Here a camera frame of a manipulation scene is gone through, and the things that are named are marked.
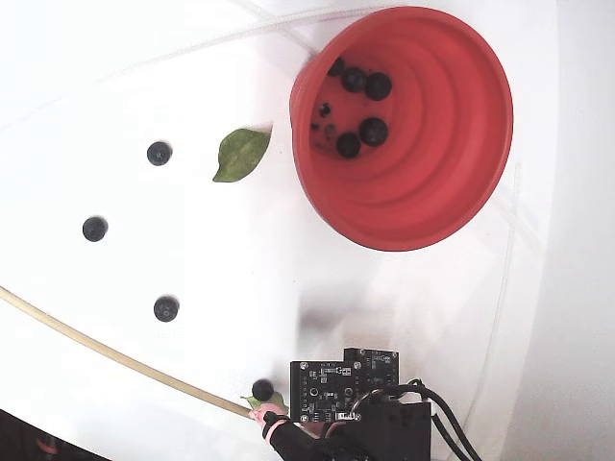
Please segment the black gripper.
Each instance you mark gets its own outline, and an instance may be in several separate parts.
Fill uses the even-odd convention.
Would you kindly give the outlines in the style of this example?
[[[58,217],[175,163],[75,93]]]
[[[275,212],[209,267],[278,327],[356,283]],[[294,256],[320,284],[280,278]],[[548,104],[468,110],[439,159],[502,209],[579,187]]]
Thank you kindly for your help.
[[[305,431],[279,410],[273,403],[264,403],[249,417],[258,423],[265,443],[285,461],[431,458],[431,405],[427,402],[369,404],[359,422],[339,425],[329,436],[331,423],[308,422]]]

